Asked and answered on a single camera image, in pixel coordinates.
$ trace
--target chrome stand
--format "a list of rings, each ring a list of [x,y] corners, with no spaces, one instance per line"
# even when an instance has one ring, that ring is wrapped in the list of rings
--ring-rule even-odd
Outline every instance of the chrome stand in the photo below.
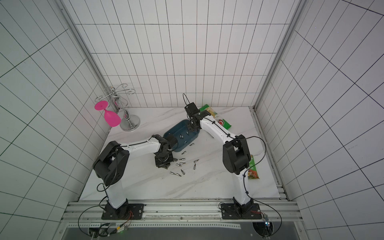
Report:
[[[118,109],[122,109],[123,110],[123,116],[122,116],[122,119],[121,119],[121,123],[120,123],[120,127],[122,130],[126,131],[126,132],[130,132],[130,131],[133,131],[135,130],[137,127],[139,127],[140,125],[140,118],[136,115],[131,115],[129,112],[128,112],[128,109],[127,109],[127,105],[128,105],[128,100],[123,98],[119,92],[124,92],[128,95],[132,95],[134,93],[136,93],[135,89],[125,89],[127,87],[127,84],[126,83],[123,83],[121,85],[119,85],[118,87],[114,88],[114,87],[107,87],[106,90],[108,92],[111,92],[110,94],[108,94],[107,96],[103,97],[103,96],[98,96],[96,99],[95,99],[95,102],[99,102],[103,99],[105,99],[106,97],[108,96],[111,96],[112,100],[113,100],[113,103],[115,104],[115,106],[118,108]]]
[[[121,119],[120,127],[123,131],[130,132],[140,125],[140,118],[136,115],[129,114],[126,108],[121,108],[124,112]]]

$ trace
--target pink wine glass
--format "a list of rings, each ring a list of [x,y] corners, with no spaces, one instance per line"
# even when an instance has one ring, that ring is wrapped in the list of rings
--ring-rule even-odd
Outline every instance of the pink wine glass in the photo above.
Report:
[[[116,127],[121,123],[121,118],[119,115],[115,112],[108,111],[106,108],[108,107],[108,102],[107,101],[100,101],[96,103],[95,109],[98,111],[104,110],[104,119],[110,125],[111,127]]]

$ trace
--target green snack package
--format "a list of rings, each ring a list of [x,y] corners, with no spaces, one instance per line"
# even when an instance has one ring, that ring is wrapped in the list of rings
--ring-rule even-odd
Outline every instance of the green snack package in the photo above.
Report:
[[[220,117],[220,115],[219,115],[217,112],[215,112],[215,111],[214,111],[208,104],[202,106],[202,107],[200,108],[200,111],[202,111],[202,110],[207,110],[207,111],[213,116],[213,118],[214,118],[214,119],[215,119],[221,126],[223,126],[226,130],[228,130],[228,129],[231,127],[231,125],[230,125],[226,120],[222,119],[222,118]]]
[[[251,161],[249,161],[249,166],[253,166],[248,171],[248,179],[259,179],[259,175],[256,171],[255,159],[253,158],[253,155],[251,155]]]

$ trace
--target blue plastic basket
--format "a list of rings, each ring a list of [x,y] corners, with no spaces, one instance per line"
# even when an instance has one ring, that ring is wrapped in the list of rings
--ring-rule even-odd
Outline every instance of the blue plastic basket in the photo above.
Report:
[[[188,119],[182,120],[163,135],[164,138],[166,138],[170,134],[176,137],[177,144],[172,148],[174,152],[180,152],[181,150],[183,150],[183,148],[188,146],[188,144],[195,140],[195,138],[197,138],[197,136],[199,135],[200,130],[194,132],[188,131],[188,122]]]

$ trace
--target black cable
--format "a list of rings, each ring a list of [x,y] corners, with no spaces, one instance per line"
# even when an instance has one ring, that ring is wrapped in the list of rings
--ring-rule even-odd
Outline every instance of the black cable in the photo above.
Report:
[[[99,229],[97,230],[97,237],[100,236],[100,237],[107,237],[108,236],[108,229],[109,229],[109,226],[110,226],[111,223],[103,223],[99,226]],[[107,228],[105,228],[102,232],[102,234],[100,233],[100,229],[103,227],[103,226],[108,226]]]
[[[218,203],[218,208],[219,208],[220,210],[223,210],[223,209],[220,207],[220,204],[222,204],[222,203],[225,204],[225,202],[219,202],[219,203]]]
[[[257,163],[255,163],[253,166],[248,167],[247,171],[248,171],[249,169],[253,168],[254,166],[256,166],[257,164],[259,164],[259,163],[265,158],[265,154],[266,154],[266,144],[265,144],[265,141],[264,141],[262,138],[257,137],[257,136],[251,136],[251,137],[247,137],[247,138],[245,138],[245,139],[249,139],[249,138],[252,138],[252,137],[259,138],[259,139],[261,139],[261,141],[263,141],[263,143],[264,143],[264,147],[265,147],[265,151],[264,151],[264,155],[263,155],[263,157],[261,158],[261,160],[258,161]],[[278,214],[279,217],[280,217],[280,226],[279,226],[279,228],[278,228],[274,233],[272,233],[271,235],[269,235],[269,237],[270,237],[270,236],[274,235],[275,233],[277,233],[277,231],[280,229],[281,225],[283,224],[283,219],[281,218],[280,213],[279,213],[276,209],[274,209],[273,207],[269,206],[268,204],[265,204],[265,203],[263,203],[263,202],[260,202],[260,201],[258,201],[258,200],[255,200],[255,199],[253,199],[251,196],[249,196],[249,194],[248,194],[249,192],[247,191],[247,188],[245,187],[245,177],[246,177],[246,175],[243,174],[243,184],[244,184],[244,189],[245,189],[245,193],[247,194],[247,196],[248,196],[250,199],[252,199],[253,201],[259,202],[259,203],[261,203],[261,204],[264,204],[264,205],[266,205],[266,206],[272,208],[275,212],[277,212],[277,214]]]
[[[261,158],[261,160],[258,161],[257,163],[255,163],[254,165],[248,167],[248,170],[251,169],[251,168],[253,168],[253,167],[256,166],[257,164],[259,164],[259,163],[264,159],[265,154],[266,154],[266,144],[265,144],[265,141],[264,141],[261,137],[257,137],[257,136],[252,136],[252,137],[256,137],[256,138],[260,139],[260,140],[264,143],[264,149],[265,149],[265,151],[264,151],[264,155],[263,155],[263,157]]]
[[[127,146],[121,146],[121,147],[129,147],[129,146],[134,146],[134,145],[138,145],[138,144],[146,143],[146,142],[148,142],[151,138],[152,138],[152,136],[151,136],[147,141],[145,141],[145,142],[139,142],[139,143],[135,143],[135,144],[127,145]]]
[[[227,137],[230,137],[230,138],[232,138],[232,139],[236,139],[235,137],[231,137],[229,133],[227,133],[227,132],[225,132],[223,129],[221,129],[221,127],[220,127],[219,125],[216,124],[216,121],[212,121],[212,120],[210,120],[210,119],[208,119],[208,118],[204,118],[204,119],[206,119],[206,120],[210,121],[212,124],[215,124],[216,126],[218,126],[219,129],[220,129],[221,131],[223,131],[223,133],[225,133],[225,135],[226,135]]]
[[[106,199],[107,197],[108,197],[108,196],[103,197],[102,200],[99,202],[99,207],[101,207],[101,209],[103,209],[103,210],[104,210],[104,208],[103,208],[102,206],[100,206],[100,204],[101,204],[101,202],[104,201],[104,199]]]
[[[113,153],[111,153],[107,158],[109,158],[111,155],[113,155],[113,154],[115,154],[115,153],[117,153],[117,150],[114,151]],[[107,194],[107,191],[106,191],[106,190],[112,185],[113,181],[114,181],[115,178],[116,178],[116,174],[117,174],[117,172],[118,172],[118,161],[117,161],[117,159],[116,159],[115,161],[116,161],[115,175],[113,176],[112,181],[111,181],[111,183],[107,186],[107,188],[104,188],[104,182],[105,182],[105,179],[107,178],[107,176],[105,176],[105,178],[104,178],[104,180],[103,180],[103,188],[104,188],[104,192],[105,192],[105,194],[106,194],[107,196],[108,196],[108,194]]]
[[[185,96],[185,97],[186,97],[186,99],[188,100],[188,104],[190,104],[191,102],[189,101],[189,99],[188,99],[187,95],[186,95],[185,93],[183,93],[183,100],[184,100],[184,103],[185,103],[185,105],[188,105],[188,104],[187,104],[187,102],[185,101],[185,98],[184,98],[184,96]]]
[[[89,208],[87,208],[86,210],[84,210],[84,211],[80,214],[79,218],[77,219],[77,226],[79,227],[80,231],[81,231],[82,233],[84,233],[85,235],[87,235],[88,237],[92,237],[92,236],[91,236],[90,234],[87,234],[87,233],[83,232],[83,230],[80,228],[80,218],[81,218],[81,215],[82,215],[83,213],[85,213],[85,211],[87,211],[88,209],[91,209],[91,208],[93,208],[93,207],[89,207]]]
[[[99,190],[99,186],[100,185],[103,185],[104,183],[99,183],[98,185],[97,185],[97,187],[96,187],[96,191],[98,191],[98,192],[103,192],[104,191],[104,189],[103,190]]]

